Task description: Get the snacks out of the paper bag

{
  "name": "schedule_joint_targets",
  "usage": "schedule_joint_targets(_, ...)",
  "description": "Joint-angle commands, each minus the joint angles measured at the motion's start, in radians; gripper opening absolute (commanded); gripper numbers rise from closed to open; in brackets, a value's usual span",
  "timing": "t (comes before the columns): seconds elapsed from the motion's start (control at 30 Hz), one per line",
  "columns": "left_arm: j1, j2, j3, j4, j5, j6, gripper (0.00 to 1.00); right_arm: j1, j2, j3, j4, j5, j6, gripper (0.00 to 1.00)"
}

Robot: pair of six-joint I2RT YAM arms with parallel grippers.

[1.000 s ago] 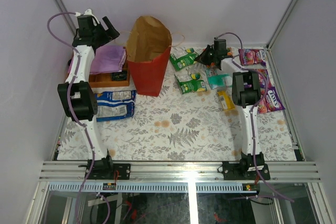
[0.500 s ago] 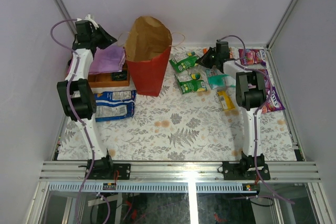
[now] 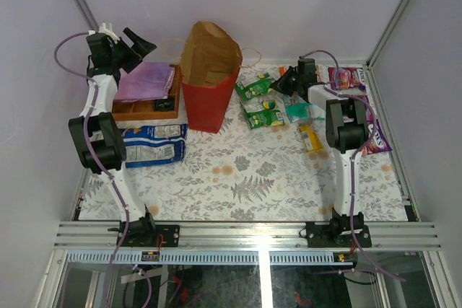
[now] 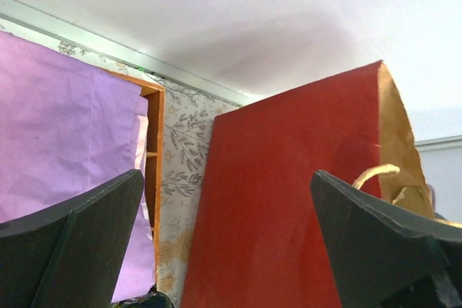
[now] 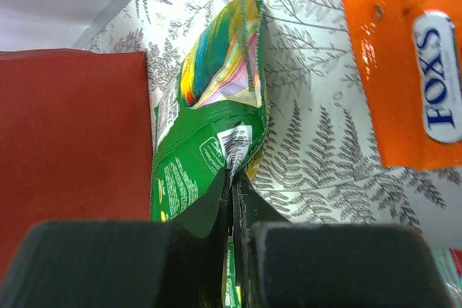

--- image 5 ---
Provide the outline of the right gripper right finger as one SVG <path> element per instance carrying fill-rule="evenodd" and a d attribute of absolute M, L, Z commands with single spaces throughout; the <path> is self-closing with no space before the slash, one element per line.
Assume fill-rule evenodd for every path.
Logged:
<path fill-rule="evenodd" d="M 451 307 L 430 248 L 397 224 L 292 223 L 232 183 L 243 307 Z"/>

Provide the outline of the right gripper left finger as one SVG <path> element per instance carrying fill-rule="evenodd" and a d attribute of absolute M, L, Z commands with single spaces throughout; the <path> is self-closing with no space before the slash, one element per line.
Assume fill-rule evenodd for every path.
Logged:
<path fill-rule="evenodd" d="M 3 307 L 221 307 L 229 172 L 167 222 L 46 221 L 23 238 Z"/>

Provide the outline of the green snack packet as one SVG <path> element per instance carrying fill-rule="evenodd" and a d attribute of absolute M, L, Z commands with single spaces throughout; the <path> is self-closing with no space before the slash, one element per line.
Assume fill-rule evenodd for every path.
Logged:
<path fill-rule="evenodd" d="M 223 307 L 231 186 L 268 128 L 262 3 L 232 0 L 153 109 L 153 221 L 173 225 L 161 307 Z"/>

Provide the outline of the teal candy bag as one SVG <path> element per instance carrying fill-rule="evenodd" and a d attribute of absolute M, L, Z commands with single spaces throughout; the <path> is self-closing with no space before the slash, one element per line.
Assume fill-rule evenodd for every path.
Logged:
<path fill-rule="evenodd" d="M 453 307 L 461 307 L 461 250 L 434 248 L 432 255 Z"/>

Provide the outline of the red paper bag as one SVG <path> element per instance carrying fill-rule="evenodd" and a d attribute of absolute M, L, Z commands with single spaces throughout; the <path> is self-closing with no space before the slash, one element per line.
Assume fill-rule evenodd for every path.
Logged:
<path fill-rule="evenodd" d="M 2 52 L 1 272 L 36 223 L 147 220 L 152 153 L 143 52 Z"/>

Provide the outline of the orange Fox's candy bag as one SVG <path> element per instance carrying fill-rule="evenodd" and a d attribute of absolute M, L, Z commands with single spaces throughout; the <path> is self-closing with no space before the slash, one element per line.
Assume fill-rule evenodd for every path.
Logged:
<path fill-rule="evenodd" d="M 385 166 L 461 164 L 461 0 L 343 0 Z"/>

